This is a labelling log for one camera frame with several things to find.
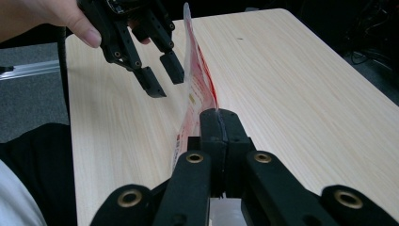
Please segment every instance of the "wooden table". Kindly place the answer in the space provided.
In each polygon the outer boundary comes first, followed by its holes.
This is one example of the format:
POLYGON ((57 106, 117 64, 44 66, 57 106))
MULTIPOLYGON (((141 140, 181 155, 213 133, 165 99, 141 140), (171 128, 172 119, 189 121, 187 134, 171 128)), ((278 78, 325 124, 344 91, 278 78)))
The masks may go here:
MULTIPOLYGON (((173 39, 184 62, 183 22, 173 39)), ((288 11, 193 21, 220 106, 237 113, 259 150, 274 153, 310 191, 341 184, 399 220, 399 107, 288 11)), ((185 112, 184 85, 171 84, 150 45, 136 45, 167 98, 152 99, 132 73, 67 39, 79 225, 116 188, 153 188, 171 174, 185 112)))

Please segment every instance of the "floor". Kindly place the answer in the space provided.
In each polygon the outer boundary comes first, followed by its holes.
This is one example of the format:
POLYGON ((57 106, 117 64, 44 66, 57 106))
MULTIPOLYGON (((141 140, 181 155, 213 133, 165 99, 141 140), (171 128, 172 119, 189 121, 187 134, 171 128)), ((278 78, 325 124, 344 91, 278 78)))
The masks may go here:
MULTIPOLYGON (((391 70, 359 57, 344 56, 346 61, 399 105, 399 86, 391 80, 391 70)), ((55 44, 43 44, 0 50, 0 66, 21 65, 57 59, 55 44)), ((68 124, 60 73, 0 80, 0 143, 47 122, 68 124)))

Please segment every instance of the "dark pants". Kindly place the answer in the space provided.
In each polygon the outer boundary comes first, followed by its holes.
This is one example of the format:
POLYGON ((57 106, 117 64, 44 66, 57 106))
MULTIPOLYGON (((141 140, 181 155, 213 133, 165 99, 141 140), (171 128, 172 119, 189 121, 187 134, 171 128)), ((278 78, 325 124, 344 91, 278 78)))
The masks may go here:
POLYGON ((76 225, 71 128, 45 124, 0 144, 0 159, 18 176, 48 225, 76 225))

